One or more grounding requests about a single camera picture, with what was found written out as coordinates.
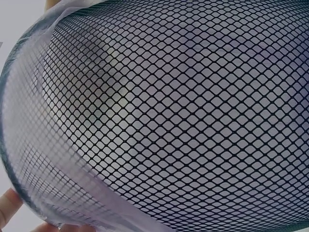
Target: transparent plastic sheet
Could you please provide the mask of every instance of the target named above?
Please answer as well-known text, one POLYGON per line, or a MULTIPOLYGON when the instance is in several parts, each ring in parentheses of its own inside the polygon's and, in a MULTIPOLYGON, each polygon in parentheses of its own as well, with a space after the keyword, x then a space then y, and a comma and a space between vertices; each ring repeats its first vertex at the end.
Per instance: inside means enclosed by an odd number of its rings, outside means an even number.
POLYGON ((61 19, 71 13, 99 2, 104 0, 63 0, 40 18, 17 42, 1 75, 1 158, 14 189, 40 218, 56 226, 89 224, 98 231, 105 232, 171 232, 173 230, 150 218, 99 180, 92 173, 89 164, 70 146, 64 134, 53 128, 55 134, 50 137, 49 127, 38 128, 37 121, 45 126, 53 122, 54 126, 57 125, 55 115, 42 97, 44 59, 54 28, 61 19), (5 85, 10 82, 14 82, 14 91, 6 92, 5 85), (24 94, 21 101, 14 101, 15 91, 24 94), (23 145, 9 145, 21 137, 26 141, 23 145), (80 192, 67 198, 55 197, 55 193, 44 191, 38 194, 35 189, 42 190, 44 185, 54 189, 65 186, 60 186, 61 183, 53 176, 44 175, 42 166, 32 170, 30 174, 25 173, 22 165, 25 160, 21 160, 17 155, 7 156, 8 153, 18 154, 21 149, 27 149, 25 144, 33 147, 40 159, 49 160, 52 168, 59 170, 63 178, 74 182, 86 193, 85 201, 81 202, 79 199, 80 192), (20 176, 23 175, 28 175, 28 178, 21 183, 20 176), (62 214, 66 211, 74 212, 75 216, 62 214))
POLYGON ((107 231, 168 230, 136 208, 179 232, 309 225, 308 1, 76 9, 50 43, 63 10, 31 28, 0 80, 3 160, 32 209, 107 231))

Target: diamond mesh pattern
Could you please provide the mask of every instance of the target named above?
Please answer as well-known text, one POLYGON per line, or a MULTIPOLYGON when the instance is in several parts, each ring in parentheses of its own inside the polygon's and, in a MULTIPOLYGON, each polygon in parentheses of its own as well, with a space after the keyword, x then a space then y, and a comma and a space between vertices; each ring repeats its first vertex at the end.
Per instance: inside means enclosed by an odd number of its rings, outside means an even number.
POLYGON ((29 142, 42 131, 35 139, 55 140, 60 163, 58 151, 74 148, 72 163, 86 161, 178 232, 300 229, 309 218, 308 47, 305 0, 110 0, 79 10, 56 26, 42 80, 8 79, 15 108, 40 84, 43 96, 19 105, 6 139, 8 157, 20 158, 17 179, 34 202, 44 193, 108 213, 29 142))

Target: clear plastic film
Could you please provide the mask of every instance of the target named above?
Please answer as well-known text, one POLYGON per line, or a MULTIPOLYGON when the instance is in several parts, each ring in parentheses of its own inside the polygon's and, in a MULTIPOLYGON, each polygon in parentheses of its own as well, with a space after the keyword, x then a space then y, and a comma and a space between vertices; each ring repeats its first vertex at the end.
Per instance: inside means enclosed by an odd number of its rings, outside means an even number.
POLYGON ((308 226, 308 32, 308 1, 61 1, 0 79, 14 188, 58 226, 308 226))
POLYGON ((43 91, 48 91, 42 87, 45 58, 55 26, 71 13, 99 2, 104 1, 61 1, 11 52, 1 76, 2 161, 17 192, 54 225, 89 224, 111 232, 172 231, 98 179, 68 136, 59 132, 57 110, 43 97, 43 91), (36 165, 35 159, 44 162, 36 165))

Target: curved mesh cylinder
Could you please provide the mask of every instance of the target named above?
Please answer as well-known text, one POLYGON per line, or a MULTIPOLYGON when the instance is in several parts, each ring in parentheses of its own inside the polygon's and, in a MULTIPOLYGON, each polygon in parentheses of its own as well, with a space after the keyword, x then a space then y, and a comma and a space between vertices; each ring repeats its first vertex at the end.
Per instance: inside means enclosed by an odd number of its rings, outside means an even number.
POLYGON ((145 231, 117 199, 177 232, 304 228, 308 47, 306 0, 78 10, 6 65, 5 167, 54 224, 145 231))

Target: white background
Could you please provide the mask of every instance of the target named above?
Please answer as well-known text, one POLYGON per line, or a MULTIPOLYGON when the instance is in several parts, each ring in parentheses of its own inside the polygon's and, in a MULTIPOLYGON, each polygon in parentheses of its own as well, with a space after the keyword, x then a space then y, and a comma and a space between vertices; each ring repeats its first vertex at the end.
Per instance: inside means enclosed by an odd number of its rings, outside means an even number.
MULTIPOLYGON (((18 38, 27 30, 43 13, 45 0, 0 0, 0 72, 5 60, 18 38)), ((11 183, 0 163, 0 195, 11 183)), ((42 223, 26 206, 23 206, 11 220, 3 232, 29 232, 42 223)))

